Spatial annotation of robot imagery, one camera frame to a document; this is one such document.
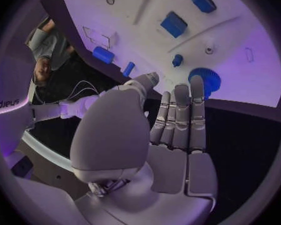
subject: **blue object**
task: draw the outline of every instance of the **blue object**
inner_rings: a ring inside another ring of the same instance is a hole
[[[174,38],[177,38],[184,33],[188,24],[183,21],[176,13],[171,11],[160,24],[160,26],[167,30]]]
[[[207,100],[212,92],[220,89],[221,78],[211,69],[208,68],[196,68],[189,73],[188,81],[191,82],[191,78],[195,75],[201,76],[204,82],[204,97]]]
[[[135,67],[136,65],[131,61],[128,63],[127,67],[125,68],[125,70],[123,71],[123,76],[124,77],[129,77],[129,74],[131,73],[132,69]]]
[[[203,13],[211,13],[216,10],[217,7],[212,0],[192,0],[192,2],[201,10]]]
[[[101,61],[103,61],[104,63],[107,63],[107,64],[111,64],[115,57],[115,55],[112,52],[110,52],[100,46],[97,46],[93,50],[92,55],[95,58],[100,59]]]
[[[173,59],[173,65],[174,65],[174,68],[175,67],[179,67],[181,65],[183,61],[183,56],[181,56],[180,54],[176,54],[174,59]]]

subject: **person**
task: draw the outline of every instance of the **person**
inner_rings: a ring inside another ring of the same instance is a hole
[[[46,86],[52,71],[59,69],[74,51],[52,19],[35,30],[28,46],[36,60],[32,81],[39,87]]]

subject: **logo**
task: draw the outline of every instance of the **logo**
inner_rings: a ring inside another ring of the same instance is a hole
[[[14,101],[0,101],[0,109],[7,108],[7,107],[14,107],[15,105],[19,104],[19,99]]]

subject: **white cable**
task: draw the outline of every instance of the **white cable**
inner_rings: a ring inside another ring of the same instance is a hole
[[[75,91],[75,89],[77,88],[77,86],[78,86],[80,83],[83,83],[83,82],[89,84],[89,85],[92,86],[93,88],[91,88],[91,87],[85,87],[85,88],[81,89],[78,93],[76,93],[75,95],[72,95],[73,92]],[[61,99],[61,100],[58,100],[58,101],[53,101],[53,102],[48,102],[48,103],[46,103],[46,102],[44,102],[44,101],[42,101],[42,100],[40,99],[36,87],[37,87],[37,86],[35,85],[35,97],[36,97],[36,99],[37,99],[41,104],[55,104],[55,103],[59,103],[59,102],[61,102],[61,101],[70,100],[70,99],[76,97],[78,94],[80,94],[82,91],[85,91],[85,90],[92,90],[92,91],[94,91],[96,94],[99,95],[98,90],[95,88],[95,86],[94,86],[93,84],[91,84],[89,81],[81,80],[80,82],[78,82],[78,83],[76,84],[76,86],[74,87],[74,89],[72,90],[72,92],[70,93],[70,95],[69,95],[67,98]]]

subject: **gray t-shirt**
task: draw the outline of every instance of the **gray t-shirt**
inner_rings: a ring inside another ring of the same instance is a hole
[[[67,40],[56,29],[47,33],[37,28],[28,46],[32,50],[35,60],[40,57],[50,58],[53,71],[59,69],[70,58],[70,54],[66,51]]]

